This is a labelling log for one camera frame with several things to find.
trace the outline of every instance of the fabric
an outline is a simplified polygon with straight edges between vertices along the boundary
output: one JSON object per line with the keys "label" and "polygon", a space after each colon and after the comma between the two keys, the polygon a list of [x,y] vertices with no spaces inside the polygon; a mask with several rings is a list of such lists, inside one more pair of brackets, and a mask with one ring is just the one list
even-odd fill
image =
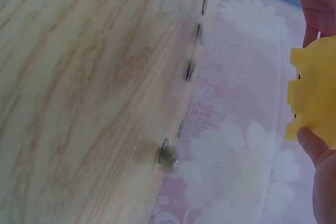
{"label": "fabric", "polygon": [[177,172],[165,177],[150,224],[313,224],[313,164],[284,141],[302,10],[280,0],[218,5]]}

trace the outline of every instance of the light wood surface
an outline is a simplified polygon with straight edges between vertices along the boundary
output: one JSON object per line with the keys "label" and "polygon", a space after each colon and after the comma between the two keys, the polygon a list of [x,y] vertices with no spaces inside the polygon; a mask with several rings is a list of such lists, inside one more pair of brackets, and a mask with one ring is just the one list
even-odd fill
{"label": "light wood surface", "polygon": [[201,6],[0,0],[0,223],[148,222]]}

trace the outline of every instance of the wood grain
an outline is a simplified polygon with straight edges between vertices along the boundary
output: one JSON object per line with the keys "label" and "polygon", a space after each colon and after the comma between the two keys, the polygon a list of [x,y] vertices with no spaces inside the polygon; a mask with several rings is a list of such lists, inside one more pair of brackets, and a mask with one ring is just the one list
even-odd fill
{"label": "wood grain", "polygon": [[201,4],[0,0],[0,223],[148,221]]}

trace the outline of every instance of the white flower print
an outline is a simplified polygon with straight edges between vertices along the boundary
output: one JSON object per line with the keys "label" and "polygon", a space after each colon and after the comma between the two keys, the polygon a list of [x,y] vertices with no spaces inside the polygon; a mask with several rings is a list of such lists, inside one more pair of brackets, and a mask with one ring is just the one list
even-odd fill
{"label": "white flower print", "polygon": [[207,80],[211,84],[220,84],[222,81],[221,72],[212,66],[204,66],[201,69],[200,80]]}
{"label": "white flower print", "polygon": [[192,99],[184,120],[182,135],[185,137],[199,137],[201,131],[209,128],[208,125],[204,111]]}
{"label": "white flower print", "polygon": [[222,75],[222,79],[227,82],[230,87],[235,87],[237,83],[243,82],[244,72],[236,67],[226,68]]}
{"label": "white flower print", "polygon": [[289,182],[300,178],[300,167],[293,151],[277,150],[272,166],[272,181],[268,185],[265,209],[271,215],[284,213],[287,203],[294,199]]}
{"label": "white flower print", "polygon": [[192,205],[210,204],[195,223],[257,223],[263,207],[283,213],[293,200],[288,182],[299,178],[299,165],[292,151],[280,150],[282,142],[258,123],[244,137],[234,120],[192,139],[192,157],[178,168],[187,185],[184,197]]}
{"label": "white flower print", "polygon": [[219,115],[227,115],[231,111],[231,103],[225,98],[216,98],[212,103],[213,110]]}
{"label": "white flower print", "polygon": [[266,134],[256,123],[248,128],[246,140],[237,124],[229,120],[219,129],[203,131],[199,139],[191,140],[190,160],[178,168],[188,185],[184,193],[187,202],[205,204],[218,196],[235,204],[261,201],[275,140],[276,134]]}
{"label": "white flower print", "polygon": [[209,81],[204,78],[200,78],[197,81],[194,91],[194,101],[197,105],[202,103],[211,104],[213,102],[214,89],[209,84]]}
{"label": "white flower print", "polygon": [[238,30],[263,41],[278,43],[278,36],[275,35],[280,31],[287,33],[285,19],[274,15],[274,7],[265,7],[259,0],[222,2],[220,12]]}
{"label": "white flower print", "polygon": [[156,202],[155,202],[152,213],[155,214],[155,215],[158,214],[160,212],[160,205],[166,206],[168,204],[169,204],[169,198],[168,197],[158,196],[158,198],[156,199]]}

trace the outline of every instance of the pink tablecloth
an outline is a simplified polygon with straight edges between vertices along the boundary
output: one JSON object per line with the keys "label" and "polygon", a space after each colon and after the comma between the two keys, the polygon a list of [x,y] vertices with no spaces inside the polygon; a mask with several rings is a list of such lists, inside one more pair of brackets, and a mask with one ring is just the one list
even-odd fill
{"label": "pink tablecloth", "polygon": [[222,0],[216,28],[150,224],[315,223],[313,165],[284,139],[291,47],[302,11],[279,0]]}

